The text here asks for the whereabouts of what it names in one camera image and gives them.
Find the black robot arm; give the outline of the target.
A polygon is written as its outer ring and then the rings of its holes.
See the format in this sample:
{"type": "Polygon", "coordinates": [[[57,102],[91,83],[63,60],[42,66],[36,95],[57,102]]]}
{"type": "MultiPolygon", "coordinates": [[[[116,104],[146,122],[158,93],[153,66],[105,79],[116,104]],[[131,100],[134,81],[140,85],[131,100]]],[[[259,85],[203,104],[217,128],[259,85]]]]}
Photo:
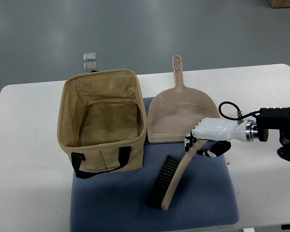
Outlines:
{"type": "Polygon", "coordinates": [[[261,142],[268,140],[269,129],[279,131],[279,142],[282,145],[277,150],[280,158],[290,162],[290,107],[288,108],[261,108],[258,111],[242,115],[239,107],[230,101],[222,102],[218,111],[230,123],[225,131],[229,139],[244,138],[245,142],[258,139],[261,142]],[[230,104],[236,108],[237,118],[231,118],[222,113],[222,106],[230,104]]]}

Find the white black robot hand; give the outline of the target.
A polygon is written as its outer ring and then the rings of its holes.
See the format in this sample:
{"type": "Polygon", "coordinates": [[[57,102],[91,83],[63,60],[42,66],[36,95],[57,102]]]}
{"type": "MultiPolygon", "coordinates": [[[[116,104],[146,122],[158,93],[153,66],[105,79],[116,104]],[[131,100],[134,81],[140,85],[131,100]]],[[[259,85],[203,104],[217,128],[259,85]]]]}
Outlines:
{"type": "Polygon", "coordinates": [[[212,146],[197,151],[199,155],[216,158],[231,148],[230,141],[252,142],[258,137],[257,124],[253,120],[243,122],[224,118],[204,118],[185,136],[185,150],[189,151],[199,140],[211,141],[212,146]]]}

